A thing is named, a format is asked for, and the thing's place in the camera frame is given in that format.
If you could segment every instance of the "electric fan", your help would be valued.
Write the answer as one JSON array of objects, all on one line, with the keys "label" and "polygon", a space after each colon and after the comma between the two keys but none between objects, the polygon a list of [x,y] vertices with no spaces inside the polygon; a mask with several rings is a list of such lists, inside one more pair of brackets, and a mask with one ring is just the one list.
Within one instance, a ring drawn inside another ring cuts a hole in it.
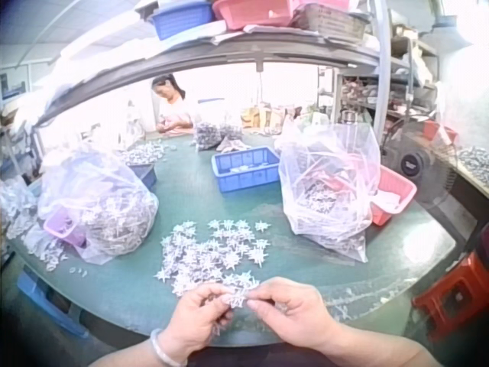
[{"label": "electric fan", "polygon": [[414,119],[396,124],[387,132],[382,148],[382,164],[415,183],[417,202],[429,209],[448,196],[457,177],[457,154],[445,128],[437,124],[434,134],[425,132],[425,124]]}]

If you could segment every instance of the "red plastic stool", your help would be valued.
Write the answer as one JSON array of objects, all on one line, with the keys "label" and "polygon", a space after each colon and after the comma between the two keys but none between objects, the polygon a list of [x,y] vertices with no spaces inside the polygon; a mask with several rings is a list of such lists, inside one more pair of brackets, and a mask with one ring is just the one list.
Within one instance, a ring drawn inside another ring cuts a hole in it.
[{"label": "red plastic stool", "polygon": [[413,298],[413,306],[430,316],[433,341],[489,308],[489,226],[478,236],[475,251],[427,292]]}]

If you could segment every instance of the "blue plastic stool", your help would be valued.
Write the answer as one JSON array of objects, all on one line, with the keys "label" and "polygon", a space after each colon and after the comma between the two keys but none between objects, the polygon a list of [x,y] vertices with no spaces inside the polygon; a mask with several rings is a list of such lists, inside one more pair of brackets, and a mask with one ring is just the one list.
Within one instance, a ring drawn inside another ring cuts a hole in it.
[{"label": "blue plastic stool", "polygon": [[54,306],[46,298],[49,286],[27,266],[24,266],[23,271],[19,275],[17,286],[36,305],[46,312],[55,323],[66,331],[83,339],[89,336],[89,331],[79,323],[79,316],[82,309],[75,304],[71,304],[68,313],[64,313],[58,307]]}]

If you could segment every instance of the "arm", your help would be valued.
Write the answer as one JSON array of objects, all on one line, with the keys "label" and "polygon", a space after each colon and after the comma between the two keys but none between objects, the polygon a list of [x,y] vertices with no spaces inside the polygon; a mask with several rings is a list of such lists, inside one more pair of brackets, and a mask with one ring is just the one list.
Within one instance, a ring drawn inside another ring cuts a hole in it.
[{"label": "arm", "polygon": [[[231,291],[220,284],[203,284],[187,292],[177,304],[168,327],[158,335],[161,350],[174,362],[184,363],[191,353],[207,346],[213,325],[226,326],[232,318],[226,294]],[[210,296],[219,297],[202,303]],[[164,365],[147,340],[136,346],[114,352],[90,367],[161,367]]]},{"label": "arm", "polygon": [[[284,341],[321,352],[341,367],[439,367],[420,344],[399,336],[356,330],[329,315],[309,285],[274,278],[252,290],[248,306]],[[266,300],[284,304],[280,312]]]},{"label": "arm", "polygon": [[161,134],[164,134],[165,132],[169,132],[171,130],[174,130],[175,128],[192,128],[193,123],[188,122],[188,121],[177,121],[177,122],[172,122],[168,125],[163,125],[163,124],[157,124],[156,129],[158,132]]}]

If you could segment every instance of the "woman's hair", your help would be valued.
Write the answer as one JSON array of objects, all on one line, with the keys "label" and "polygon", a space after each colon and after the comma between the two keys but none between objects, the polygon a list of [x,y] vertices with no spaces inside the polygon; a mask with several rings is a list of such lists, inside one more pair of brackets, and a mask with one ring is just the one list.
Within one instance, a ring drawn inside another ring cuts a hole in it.
[{"label": "woman's hair", "polygon": [[186,93],[183,89],[181,89],[178,86],[175,80],[175,76],[173,76],[173,74],[162,75],[157,78],[154,78],[153,82],[151,83],[151,88],[155,89],[157,86],[164,86],[167,80],[170,81],[170,84],[173,86],[173,88],[175,88],[178,91],[178,93],[180,93],[182,99],[185,99]]}]

